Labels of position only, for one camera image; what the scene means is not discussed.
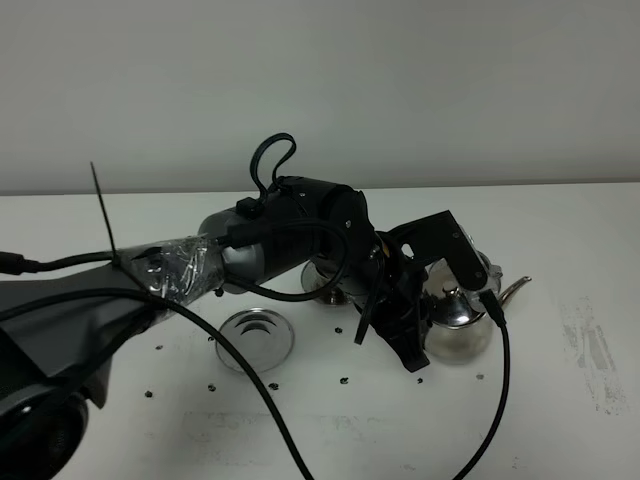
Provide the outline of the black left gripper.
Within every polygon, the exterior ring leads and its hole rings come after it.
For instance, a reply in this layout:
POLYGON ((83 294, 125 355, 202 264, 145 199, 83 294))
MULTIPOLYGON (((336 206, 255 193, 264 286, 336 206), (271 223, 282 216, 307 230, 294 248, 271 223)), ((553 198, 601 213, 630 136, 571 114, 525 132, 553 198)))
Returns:
POLYGON ((453 214, 444 211, 381 234, 391 253, 381 287, 389 291, 374 308, 371 325, 411 373, 430 365, 424 344, 434 302, 423 290, 430 265, 444 259, 469 304, 484 310, 486 276, 461 228, 453 214))

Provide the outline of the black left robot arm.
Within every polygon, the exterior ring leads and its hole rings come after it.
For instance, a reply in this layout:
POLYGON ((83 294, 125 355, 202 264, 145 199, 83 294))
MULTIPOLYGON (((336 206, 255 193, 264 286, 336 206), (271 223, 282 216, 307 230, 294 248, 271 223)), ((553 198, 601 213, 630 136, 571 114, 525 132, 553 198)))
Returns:
POLYGON ((449 212, 389 231, 371 224, 363 193, 304 177, 275 177, 256 198, 207 217, 196 235, 50 262, 1 256, 1 475, 50 479, 70 460, 88 405, 106 400, 110 361, 131 337, 205 294, 251 292, 290 303, 266 282, 312 263, 403 366, 426 366, 437 304, 427 267, 448 264, 471 305, 504 320, 488 265, 449 212))

